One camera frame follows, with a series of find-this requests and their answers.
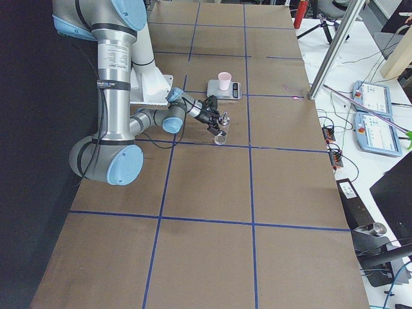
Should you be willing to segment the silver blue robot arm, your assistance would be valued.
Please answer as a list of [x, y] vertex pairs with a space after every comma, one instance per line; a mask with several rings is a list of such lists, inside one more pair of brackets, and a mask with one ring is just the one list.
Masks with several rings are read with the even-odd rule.
[[133, 182], [144, 163], [135, 138], [153, 126], [176, 134], [193, 117], [222, 134], [216, 97], [196, 100], [156, 66], [143, 1], [54, 1], [53, 22], [62, 35], [97, 43], [98, 129], [70, 151], [78, 176]]

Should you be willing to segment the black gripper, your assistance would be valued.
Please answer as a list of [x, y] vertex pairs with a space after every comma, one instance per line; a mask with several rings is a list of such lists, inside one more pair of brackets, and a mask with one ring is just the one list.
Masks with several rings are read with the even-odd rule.
[[207, 130], [211, 132], [214, 136], [218, 136], [218, 135], [224, 136], [225, 135], [225, 132], [222, 129], [220, 129], [218, 125], [218, 119], [219, 119], [218, 110], [215, 113], [207, 111], [203, 108], [203, 103], [202, 103], [201, 111], [199, 115], [196, 117], [196, 119], [203, 124], [208, 124]]

